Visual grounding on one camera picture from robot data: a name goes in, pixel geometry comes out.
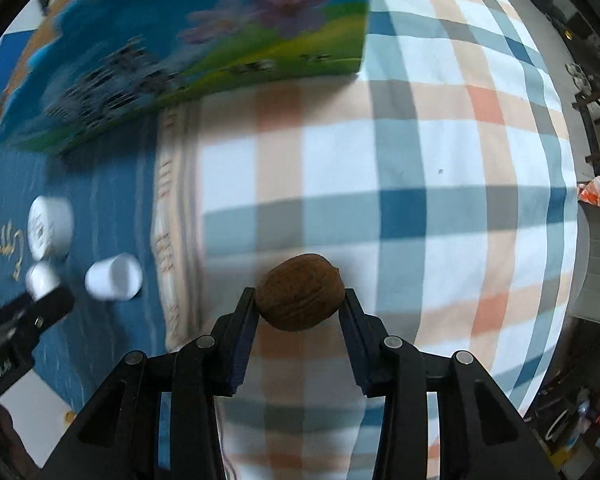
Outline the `operator hand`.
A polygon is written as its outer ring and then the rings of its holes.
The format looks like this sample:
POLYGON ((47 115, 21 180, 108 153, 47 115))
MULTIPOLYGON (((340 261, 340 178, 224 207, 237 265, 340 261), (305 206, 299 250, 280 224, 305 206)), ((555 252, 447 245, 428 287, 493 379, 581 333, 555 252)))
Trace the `operator hand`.
POLYGON ((27 452, 9 411, 0 404, 0 479, 37 479, 40 467, 27 452))

